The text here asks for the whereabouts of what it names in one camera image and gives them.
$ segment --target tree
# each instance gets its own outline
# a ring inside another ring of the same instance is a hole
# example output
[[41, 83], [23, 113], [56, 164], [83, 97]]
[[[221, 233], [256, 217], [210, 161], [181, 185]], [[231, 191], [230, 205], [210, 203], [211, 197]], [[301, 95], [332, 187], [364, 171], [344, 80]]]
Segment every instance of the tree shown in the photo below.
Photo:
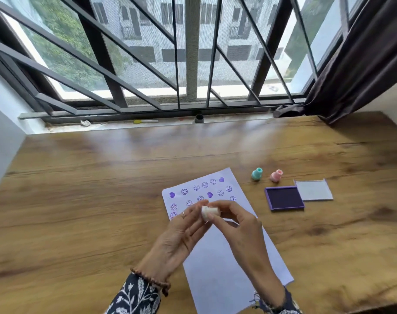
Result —
[[[309, 38], [309, 44], [312, 44], [313, 39], [318, 33], [334, 1], [335, 0], [306, 0], [303, 5], [301, 14], [307, 37]], [[294, 26], [290, 40], [284, 51], [291, 58], [289, 68], [284, 77], [293, 78], [307, 54], [304, 35], [298, 23]]]
[[[75, 12], [60, 0], [29, 1], [40, 15], [45, 26], [55, 36], [69, 43], [73, 48], [96, 62], [94, 52]], [[27, 28], [24, 28], [24, 31], [51, 70], [88, 90], [108, 89], [105, 79], [100, 73], [42, 36]], [[109, 41], [106, 44], [117, 75], [123, 74], [125, 64], [129, 63], [130, 60], [122, 56], [120, 48], [113, 42]], [[69, 89], [66, 86], [63, 87], [65, 90], [73, 91], [73, 89]]]

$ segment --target wooden desk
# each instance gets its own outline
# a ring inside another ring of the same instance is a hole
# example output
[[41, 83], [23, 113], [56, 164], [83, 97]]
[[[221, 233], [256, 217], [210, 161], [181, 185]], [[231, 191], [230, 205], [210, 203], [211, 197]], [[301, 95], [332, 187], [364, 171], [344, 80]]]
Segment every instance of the wooden desk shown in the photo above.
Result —
[[[306, 313], [397, 302], [397, 127], [367, 113], [27, 137], [0, 184], [0, 313], [103, 313], [168, 223], [162, 189], [226, 167]], [[281, 185], [326, 178], [334, 200], [271, 213], [277, 168]], [[182, 267], [171, 282], [159, 314], [196, 313]]]

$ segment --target brown curtain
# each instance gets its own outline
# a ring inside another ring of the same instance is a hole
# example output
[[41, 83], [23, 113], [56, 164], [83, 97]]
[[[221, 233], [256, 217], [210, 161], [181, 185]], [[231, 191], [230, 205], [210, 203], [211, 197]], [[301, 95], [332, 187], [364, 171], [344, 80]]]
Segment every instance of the brown curtain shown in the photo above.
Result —
[[319, 115], [327, 124], [367, 105], [397, 83], [397, 0], [368, 0], [303, 105], [275, 117]]

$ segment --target beaded bracelet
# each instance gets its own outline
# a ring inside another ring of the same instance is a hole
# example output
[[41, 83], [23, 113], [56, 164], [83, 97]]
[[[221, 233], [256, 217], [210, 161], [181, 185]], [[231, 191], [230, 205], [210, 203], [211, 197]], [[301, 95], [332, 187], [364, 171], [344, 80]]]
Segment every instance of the beaded bracelet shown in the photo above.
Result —
[[144, 275], [142, 272], [131, 268], [130, 269], [134, 274], [138, 275], [139, 277], [143, 278], [144, 280], [148, 281], [149, 283], [151, 283], [152, 285], [161, 288], [162, 289], [162, 294], [167, 297], [168, 296], [168, 291], [171, 288], [171, 284], [169, 282], [161, 282], [161, 281], [157, 281], [153, 278], [150, 278], [146, 275]]

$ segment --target pink bottle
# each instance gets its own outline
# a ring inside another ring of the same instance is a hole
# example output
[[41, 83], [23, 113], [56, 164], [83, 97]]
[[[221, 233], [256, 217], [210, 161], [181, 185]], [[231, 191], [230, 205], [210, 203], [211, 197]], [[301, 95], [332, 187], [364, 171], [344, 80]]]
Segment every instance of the pink bottle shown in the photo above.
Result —
[[271, 173], [270, 180], [272, 180], [274, 183], [278, 183], [281, 179], [281, 175], [283, 175], [283, 171], [281, 169], [278, 169], [275, 172]]

